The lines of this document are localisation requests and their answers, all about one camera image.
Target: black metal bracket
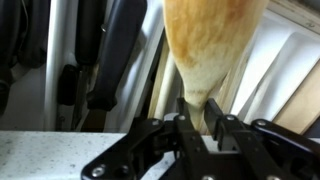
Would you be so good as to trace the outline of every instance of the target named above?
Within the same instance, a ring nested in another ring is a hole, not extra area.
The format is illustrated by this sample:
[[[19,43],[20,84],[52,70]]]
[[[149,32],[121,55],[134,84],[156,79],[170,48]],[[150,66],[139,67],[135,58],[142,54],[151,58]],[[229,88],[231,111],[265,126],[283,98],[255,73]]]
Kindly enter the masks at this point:
[[[205,122],[219,153],[209,153],[178,99],[173,121],[147,120],[84,167],[82,179],[140,179],[165,152],[176,161],[160,179],[320,179],[320,146],[266,120],[248,126],[209,99]]]

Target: white countertop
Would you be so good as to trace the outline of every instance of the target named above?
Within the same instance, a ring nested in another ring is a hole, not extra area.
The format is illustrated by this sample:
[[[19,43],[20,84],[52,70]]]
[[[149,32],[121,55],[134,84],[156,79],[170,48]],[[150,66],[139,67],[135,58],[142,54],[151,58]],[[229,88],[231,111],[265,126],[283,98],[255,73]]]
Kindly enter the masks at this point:
[[[82,168],[123,136],[0,131],[0,179],[80,179]],[[216,150],[210,136],[203,139],[210,151]],[[158,179],[173,161],[172,153],[165,154],[143,179]]]

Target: speckled white surface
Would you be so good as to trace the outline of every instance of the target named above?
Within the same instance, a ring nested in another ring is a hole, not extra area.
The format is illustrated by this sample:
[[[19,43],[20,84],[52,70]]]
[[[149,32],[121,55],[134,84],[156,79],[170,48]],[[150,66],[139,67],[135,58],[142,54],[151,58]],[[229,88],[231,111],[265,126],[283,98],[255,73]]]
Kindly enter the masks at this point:
[[[0,131],[0,179],[80,179],[82,168],[124,134]],[[216,142],[203,137],[210,151]],[[165,154],[143,177],[158,179],[173,163]]]

